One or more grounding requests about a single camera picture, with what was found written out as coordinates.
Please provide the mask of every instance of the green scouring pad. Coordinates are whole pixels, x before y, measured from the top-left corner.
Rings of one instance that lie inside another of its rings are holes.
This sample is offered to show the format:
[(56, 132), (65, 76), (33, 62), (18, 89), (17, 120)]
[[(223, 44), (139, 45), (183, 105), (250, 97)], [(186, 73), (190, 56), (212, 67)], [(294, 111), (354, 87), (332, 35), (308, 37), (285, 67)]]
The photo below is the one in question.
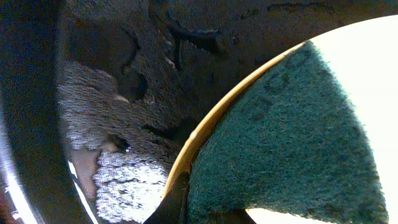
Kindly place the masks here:
[(311, 42), (236, 100), (193, 164), (189, 223), (244, 208), (388, 223), (366, 133)]

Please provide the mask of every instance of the metal surface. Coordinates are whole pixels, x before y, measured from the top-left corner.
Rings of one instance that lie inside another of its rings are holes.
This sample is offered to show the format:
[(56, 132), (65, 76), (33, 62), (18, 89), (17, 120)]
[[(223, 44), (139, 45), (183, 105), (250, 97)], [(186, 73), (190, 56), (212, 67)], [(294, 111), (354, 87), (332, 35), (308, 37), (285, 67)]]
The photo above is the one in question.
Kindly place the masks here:
[(1, 190), (19, 223), (88, 223), (58, 136), (54, 46), (61, 3), (2, 2)]

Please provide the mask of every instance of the gold rim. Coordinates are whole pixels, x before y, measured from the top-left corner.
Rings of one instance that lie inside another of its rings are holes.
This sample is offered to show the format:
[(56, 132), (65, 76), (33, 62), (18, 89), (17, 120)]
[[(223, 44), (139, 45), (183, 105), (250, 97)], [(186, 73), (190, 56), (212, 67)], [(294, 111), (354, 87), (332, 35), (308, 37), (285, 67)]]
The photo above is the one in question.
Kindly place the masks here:
[(188, 140), (182, 147), (180, 154), (175, 160), (172, 170), (170, 171), (169, 178), (166, 182), (163, 198), (167, 195), (171, 187), (173, 186), (177, 177), (185, 171), (190, 171), (190, 164), (194, 155), (207, 140), (211, 131), (215, 127), (216, 123), (220, 120), (221, 116), (228, 109), (233, 100), (244, 90), (246, 90), (252, 83), (254, 83), (259, 77), (261, 77), (268, 69), (273, 67), (275, 64), (280, 62), (287, 54), (297, 50), (304, 44), (298, 44), (291, 49), (286, 50), (280, 55), (274, 57), (272, 60), (259, 67), (257, 70), (248, 75), (244, 80), (237, 84), (231, 91), (229, 91), (214, 107), (211, 111), (202, 119), (197, 128), (192, 131)]

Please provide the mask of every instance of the scratched surface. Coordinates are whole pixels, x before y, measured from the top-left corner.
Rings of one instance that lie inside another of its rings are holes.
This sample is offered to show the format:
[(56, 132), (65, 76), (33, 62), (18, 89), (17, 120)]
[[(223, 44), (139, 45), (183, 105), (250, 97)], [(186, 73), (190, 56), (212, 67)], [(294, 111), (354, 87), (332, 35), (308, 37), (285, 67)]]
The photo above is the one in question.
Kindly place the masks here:
[(104, 223), (142, 223), (155, 210), (184, 139), (251, 71), (315, 35), (398, 13), (392, 1), (69, 0), (67, 6), (58, 89), (76, 150), (69, 159), (85, 164), (78, 183)]

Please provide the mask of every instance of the scrub sponge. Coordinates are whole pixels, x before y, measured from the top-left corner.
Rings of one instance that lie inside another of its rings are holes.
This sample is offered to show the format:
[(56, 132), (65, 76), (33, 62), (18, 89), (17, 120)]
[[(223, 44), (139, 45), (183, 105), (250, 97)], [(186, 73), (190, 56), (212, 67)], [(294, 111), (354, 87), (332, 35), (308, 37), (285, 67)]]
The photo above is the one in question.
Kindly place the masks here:
[(242, 208), (388, 223), (366, 133), (311, 42), (235, 102), (193, 165), (190, 223)]

